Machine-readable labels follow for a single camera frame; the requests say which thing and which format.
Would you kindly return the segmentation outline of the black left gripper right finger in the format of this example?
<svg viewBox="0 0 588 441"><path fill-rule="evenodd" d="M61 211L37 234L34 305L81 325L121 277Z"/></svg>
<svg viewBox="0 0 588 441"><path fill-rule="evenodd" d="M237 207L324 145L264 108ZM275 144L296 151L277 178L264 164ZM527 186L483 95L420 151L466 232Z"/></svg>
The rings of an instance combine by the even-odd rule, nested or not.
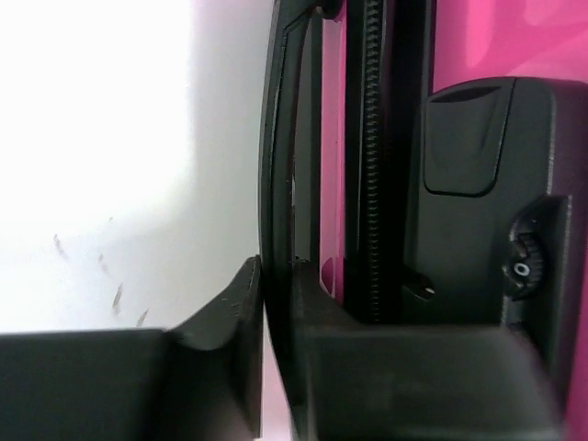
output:
<svg viewBox="0 0 588 441"><path fill-rule="evenodd" d="M561 440L530 343L502 327L374 326L325 294L314 267L291 286L299 440Z"/></svg>

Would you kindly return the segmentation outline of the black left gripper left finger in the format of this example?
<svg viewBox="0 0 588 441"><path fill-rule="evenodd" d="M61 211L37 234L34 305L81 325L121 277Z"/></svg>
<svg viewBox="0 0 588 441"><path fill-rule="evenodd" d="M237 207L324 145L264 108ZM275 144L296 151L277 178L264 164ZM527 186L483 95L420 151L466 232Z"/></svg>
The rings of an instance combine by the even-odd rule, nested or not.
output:
<svg viewBox="0 0 588 441"><path fill-rule="evenodd" d="M5 334L4 440L252 440L261 432L260 260L173 329Z"/></svg>

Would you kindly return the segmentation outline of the pink hard-shell suitcase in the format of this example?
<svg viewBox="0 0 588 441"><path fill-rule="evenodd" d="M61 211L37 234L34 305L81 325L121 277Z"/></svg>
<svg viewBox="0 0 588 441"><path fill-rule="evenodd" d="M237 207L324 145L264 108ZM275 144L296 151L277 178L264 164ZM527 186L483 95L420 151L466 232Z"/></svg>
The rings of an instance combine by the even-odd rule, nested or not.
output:
<svg viewBox="0 0 588 441"><path fill-rule="evenodd" d="M298 388L292 181L302 52L322 13L336 158L322 291L364 325L527 340L565 436L587 437L587 4L277 1L260 143L266 313Z"/></svg>

